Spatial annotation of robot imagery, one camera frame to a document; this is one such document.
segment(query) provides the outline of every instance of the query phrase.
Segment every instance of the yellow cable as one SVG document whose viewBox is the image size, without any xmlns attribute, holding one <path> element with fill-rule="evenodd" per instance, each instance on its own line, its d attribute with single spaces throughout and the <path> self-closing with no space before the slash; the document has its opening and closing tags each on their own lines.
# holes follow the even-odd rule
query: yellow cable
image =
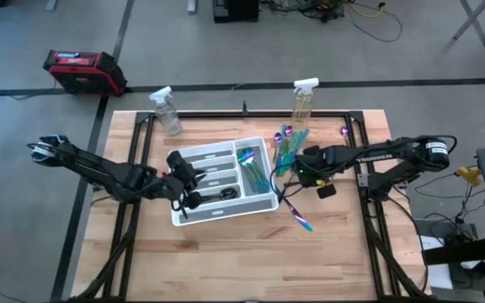
<svg viewBox="0 0 485 303">
<path fill-rule="evenodd" d="M 381 16 L 383 14 L 383 12 L 385 11 L 385 6 L 381 6 L 381 9 L 379 10 L 379 13 L 376 13 L 375 15 L 369 15 L 369 14 L 365 14 L 365 13 L 362 13 L 360 12 L 358 9 L 354 8 L 354 6 L 349 3 L 349 2 L 346 2 L 350 7 L 351 9 L 353 9 L 353 11 L 357 14 L 359 14 L 360 16 L 362 17 L 366 17 L 366 18 L 377 18 L 379 16 Z"/>
</svg>

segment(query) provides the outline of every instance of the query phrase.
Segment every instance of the white spray nozzle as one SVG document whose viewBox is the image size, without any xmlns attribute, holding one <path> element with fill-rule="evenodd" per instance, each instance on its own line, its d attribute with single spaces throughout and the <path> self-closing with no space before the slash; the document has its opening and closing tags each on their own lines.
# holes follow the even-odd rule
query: white spray nozzle
<svg viewBox="0 0 485 303">
<path fill-rule="evenodd" d="M 156 92 L 149 95 L 151 101 L 155 101 L 157 104 L 165 104 L 166 97 L 173 98 L 170 94 L 172 91 L 171 87 L 165 87 L 163 89 L 157 90 Z"/>
<path fill-rule="evenodd" d="M 295 85 L 295 90 L 293 92 L 297 92 L 299 89 L 302 89 L 304 93 L 311 93 L 312 88 L 316 87 L 319 85 L 319 79 L 317 78 L 311 78 L 311 79 L 304 79 L 304 80 L 299 80 L 293 82 L 293 85 Z"/>
</svg>

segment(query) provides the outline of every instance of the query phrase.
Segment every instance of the clear spray bottle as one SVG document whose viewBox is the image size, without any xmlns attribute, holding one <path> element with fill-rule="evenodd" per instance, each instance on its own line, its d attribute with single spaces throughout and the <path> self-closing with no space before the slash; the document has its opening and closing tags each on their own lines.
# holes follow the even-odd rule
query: clear spray bottle
<svg viewBox="0 0 485 303">
<path fill-rule="evenodd" d="M 155 108 L 155 115 L 160 120 L 166 135 L 175 136 L 183 131 L 181 121 L 177 115 L 175 107 L 166 100 L 166 97 L 173 98 L 171 94 L 172 88 L 165 87 L 155 93 L 149 95 L 151 101 L 155 101 L 157 107 Z"/>
<path fill-rule="evenodd" d="M 306 129 L 308 119 L 312 114 L 315 99 L 312 89 L 319 85 L 319 79 L 299 80 L 293 84 L 295 85 L 296 102 L 291 116 L 291 126 L 293 126 L 293 131 L 301 131 Z"/>
</svg>

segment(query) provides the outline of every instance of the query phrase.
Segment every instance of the wooden table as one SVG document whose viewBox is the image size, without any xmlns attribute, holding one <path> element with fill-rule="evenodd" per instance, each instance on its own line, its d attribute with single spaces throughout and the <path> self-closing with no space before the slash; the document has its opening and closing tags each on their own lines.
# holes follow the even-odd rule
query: wooden table
<svg viewBox="0 0 485 303">
<path fill-rule="evenodd" d="M 135 115 L 133 111 L 114 113 L 104 157 L 126 161 Z M 390 138 L 383 110 L 365 110 L 364 115 L 370 143 Z M 155 122 L 148 164 L 166 171 L 170 150 L 251 136 L 266 138 L 272 159 L 272 136 L 288 122 L 280 118 L 183 120 L 184 133 L 177 137 L 165 137 Z M 312 118 L 305 146 L 344 144 L 339 133 L 342 125 L 340 118 Z M 377 162 L 376 171 L 395 163 Z M 335 183 L 338 193 L 328 199 L 319 199 L 315 189 L 304 189 L 290 200 L 314 232 L 302 228 L 285 205 L 273 212 L 175 227 L 167 200 L 144 200 L 127 300 L 375 299 L 354 170 L 337 174 Z M 391 192 L 391 196 L 408 209 L 401 195 Z M 396 205 L 385 203 L 384 208 L 394 255 L 420 286 L 424 263 L 412 223 Z M 108 258 L 116 212 L 114 201 L 92 207 L 73 295 L 87 287 Z M 122 259 L 113 293 L 117 293 Z M 380 265 L 389 290 L 382 258 Z"/>
</svg>

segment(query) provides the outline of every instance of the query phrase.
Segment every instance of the gray floor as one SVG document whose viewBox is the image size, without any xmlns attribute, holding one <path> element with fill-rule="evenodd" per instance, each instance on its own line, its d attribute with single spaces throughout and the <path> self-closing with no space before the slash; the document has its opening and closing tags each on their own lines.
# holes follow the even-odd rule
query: gray floor
<svg viewBox="0 0 485 303">
<path fill-rule="evenodd" d="M 15 0 L 0 8 L 0 89 L 49 88 L 52 80 L 41 69 L 49 49 L 111 52 L 125 3 L 60 0 L 55 12 L 46 12 L 44 0 Z M 391 44 L 361 34 L 349 18 L 320 24 L 298 13 L 263 12 L 255 24 L 213 24 L 210 5 L 200 0 L 198 14 L 188 16 L 182 0 L 136 0 L 120 57 L 129 85 L 485 77 L 485 50 L 475 31 L 450 42 L 466 18 L 458 0 L 388 1 L 404 27 L 402 38 Z M 357 22 L 387 38 L 397 30 L 389 19 Z M 485 12 L 480 22 L 485 31 Z M 243 100 L 250 109 L 290 109 L 293 103 L 290 89 L 173 95 L 178 109 L 240 109 Z M 485 85 L 322 88 L 316 95 L 318 109 L 384 109 L 393 137 L 457 136 L 450 171 L 473 164 L 475 150 L 485 146 Z M 86 148 L 98 104 L 93 96 L 21 102 L 0 97 L 0 291 L 7 295 L 27 302 L 49 299 L 78 182 L 64 169 L 34 165 L 25 144 L 57 133 Z M 111 98 L 97 152 L 104 148 L 113 111 L 120 109 L 152 104 L 147 93 Z M 416 184 L 448 172 L 427 173 Z M 427 190 L 440 194 L 462 194 L 465 188 L 459 179 L 432 185 Z M 454 215 L 460 207 L 457 200 L 410 195 L 416 217 L 433 211 Z M 485 207 L 467 219 L 485 237 Z M 78 241 L 85 220 L 80 227 Z M 76 260 L 74 253 L 69 281 Z M 0 302 L 8 300 L 0 296 Z"/>
</svg>

